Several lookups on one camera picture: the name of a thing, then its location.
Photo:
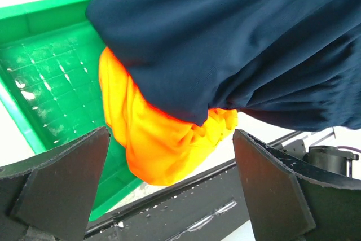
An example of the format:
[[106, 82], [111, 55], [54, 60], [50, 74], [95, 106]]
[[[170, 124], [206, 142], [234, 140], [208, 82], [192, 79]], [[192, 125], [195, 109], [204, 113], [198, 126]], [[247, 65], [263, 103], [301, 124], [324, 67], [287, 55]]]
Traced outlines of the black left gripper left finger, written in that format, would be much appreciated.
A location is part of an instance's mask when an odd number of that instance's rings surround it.
[[104, 126], [1, 167], [1, 240], [82, 240], [110, 143]]

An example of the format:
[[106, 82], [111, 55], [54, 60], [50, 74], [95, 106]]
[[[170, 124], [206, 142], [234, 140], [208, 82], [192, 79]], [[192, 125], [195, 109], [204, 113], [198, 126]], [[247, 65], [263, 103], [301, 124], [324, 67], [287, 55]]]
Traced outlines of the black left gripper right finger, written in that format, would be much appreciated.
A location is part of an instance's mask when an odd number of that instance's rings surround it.
[[256, 240], [360, 240], [360, 180], [320, 169], [243, 130], [233, 137]]

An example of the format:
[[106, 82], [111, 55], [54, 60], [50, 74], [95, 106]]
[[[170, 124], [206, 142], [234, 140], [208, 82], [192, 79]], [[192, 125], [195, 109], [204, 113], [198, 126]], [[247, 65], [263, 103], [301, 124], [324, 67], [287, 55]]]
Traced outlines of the navy blue shorts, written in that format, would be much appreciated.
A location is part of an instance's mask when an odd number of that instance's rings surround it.
[[182, 121], [222, 108], [360, 128], [360, 0], [91, 0], [86, 17], [145, 100]]

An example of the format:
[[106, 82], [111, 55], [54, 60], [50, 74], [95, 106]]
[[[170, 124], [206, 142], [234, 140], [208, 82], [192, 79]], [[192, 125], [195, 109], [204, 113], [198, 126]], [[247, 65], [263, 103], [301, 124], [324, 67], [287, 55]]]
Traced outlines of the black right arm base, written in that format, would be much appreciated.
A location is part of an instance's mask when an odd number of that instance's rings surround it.
[[328, 172], [353, 177], [353, 161], [359, 160], [360, 150], [351, 147], [311, 146], [303, 161]]

